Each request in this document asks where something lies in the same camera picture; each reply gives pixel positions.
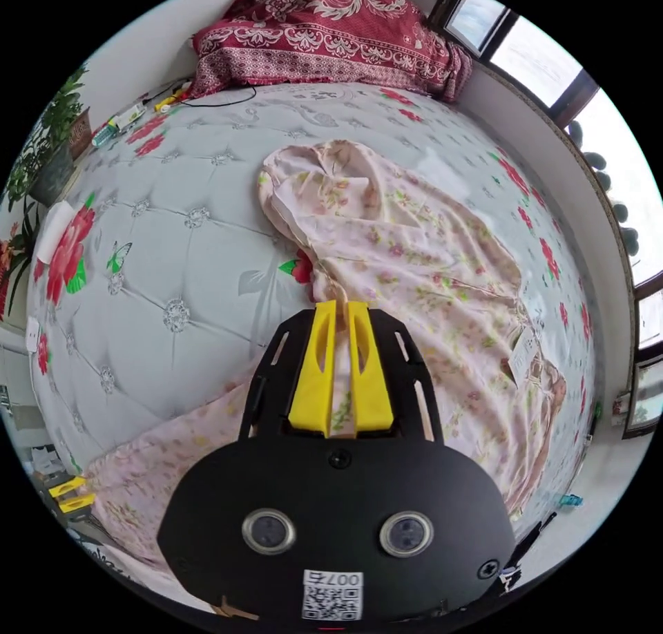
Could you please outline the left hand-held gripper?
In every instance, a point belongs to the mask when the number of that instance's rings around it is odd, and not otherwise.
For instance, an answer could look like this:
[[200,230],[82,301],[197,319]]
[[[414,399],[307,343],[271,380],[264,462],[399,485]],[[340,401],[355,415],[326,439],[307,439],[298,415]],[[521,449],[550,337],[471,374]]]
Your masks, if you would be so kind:
[[106,529],[93,514],[95,495],[85,486],[86,480],[75,477],[54,486],[40,486],[40,497],[48,511],[65,528],[85,538],[101,541]]

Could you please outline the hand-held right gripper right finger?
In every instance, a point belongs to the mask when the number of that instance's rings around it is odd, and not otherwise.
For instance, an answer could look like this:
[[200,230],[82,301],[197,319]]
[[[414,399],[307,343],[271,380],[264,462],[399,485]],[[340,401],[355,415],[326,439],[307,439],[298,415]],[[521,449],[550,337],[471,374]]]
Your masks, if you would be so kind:
[[347,303],[350,394],[356,436],[388,434],[394,423],[369,312],[364,302]]

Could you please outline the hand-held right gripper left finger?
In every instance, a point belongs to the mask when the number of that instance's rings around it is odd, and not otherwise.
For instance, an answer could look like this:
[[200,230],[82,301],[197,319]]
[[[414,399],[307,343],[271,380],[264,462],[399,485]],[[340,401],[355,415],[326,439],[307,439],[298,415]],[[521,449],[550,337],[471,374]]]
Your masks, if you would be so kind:
[[299,432],[329,435],[334,395],[336,301],[316,304],[288,422]]

